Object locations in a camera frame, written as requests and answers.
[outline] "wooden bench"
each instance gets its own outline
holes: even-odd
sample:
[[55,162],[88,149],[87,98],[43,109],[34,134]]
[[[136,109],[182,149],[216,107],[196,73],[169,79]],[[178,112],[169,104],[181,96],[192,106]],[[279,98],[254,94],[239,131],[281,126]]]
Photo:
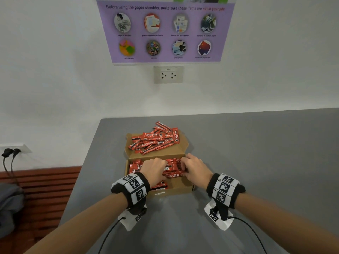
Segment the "wooden bench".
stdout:
[[[14,171],[26,194],[16,229],[0,239],[1,254],[22,254],[59,225],[81,166]],[[15,183],[0,172],[0,183]]]

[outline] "box lid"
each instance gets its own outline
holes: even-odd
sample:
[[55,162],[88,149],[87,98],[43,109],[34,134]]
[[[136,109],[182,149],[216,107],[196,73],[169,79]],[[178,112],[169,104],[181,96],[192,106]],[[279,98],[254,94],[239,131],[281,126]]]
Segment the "box lid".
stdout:
[[125,146],[125,152],[130,159],[137,159],[137,158],[155,158],[158,156],[167,156],[167,155],[184,155],[187,147],[189,146],[189,142],[187,141],[187,138],[185,137],[184,133],[182,133],[180,130],[178,130],[179,138],[180,138],[180,144],[174,144],[172,146],[169,146],[165,149],[161,149],[159,151],[151,151],[149,153],[146,153],[145,155],[142,155],[140,153],[135,153],[134,150],[131,150],[128,148],[133,141],[132,136],[136,135],[142,135],[140,134],[127,134],[126,138],[126,146]]

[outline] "purple poster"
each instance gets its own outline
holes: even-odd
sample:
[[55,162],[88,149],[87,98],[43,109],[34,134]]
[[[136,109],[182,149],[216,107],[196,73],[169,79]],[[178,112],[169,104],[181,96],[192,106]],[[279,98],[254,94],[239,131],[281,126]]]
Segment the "purple poster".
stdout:
[[113,63],[219,62],[235,3],[97,1]]

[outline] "forearm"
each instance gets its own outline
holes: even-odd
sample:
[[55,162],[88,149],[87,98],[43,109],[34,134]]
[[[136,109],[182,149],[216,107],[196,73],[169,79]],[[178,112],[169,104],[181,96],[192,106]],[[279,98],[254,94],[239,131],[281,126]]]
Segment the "forearm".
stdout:
[[235,208],[291,254],[339,253],[335,235],[274,204],[243,193]]
[[86,253],[126,208],[124,194],[112,194],[58,227],[25,254]]

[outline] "hand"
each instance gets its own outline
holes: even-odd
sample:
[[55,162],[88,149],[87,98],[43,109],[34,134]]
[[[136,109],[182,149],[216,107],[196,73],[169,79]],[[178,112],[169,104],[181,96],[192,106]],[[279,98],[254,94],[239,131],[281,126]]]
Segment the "hand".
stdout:
[[204,162],[190,153],[186,155],[186,158],[181,158],[181,169],[186,170],[183,176],[186,176],[193,184],[205,190],[213,176],[212,171]]
[[162,175],[165,170],[165,166],[167,165],[167,161],[155,158],[144,161],[140,172],[144,174],[148,183],[151,187],[155,186],[157,183],[166,180],[166,177]]

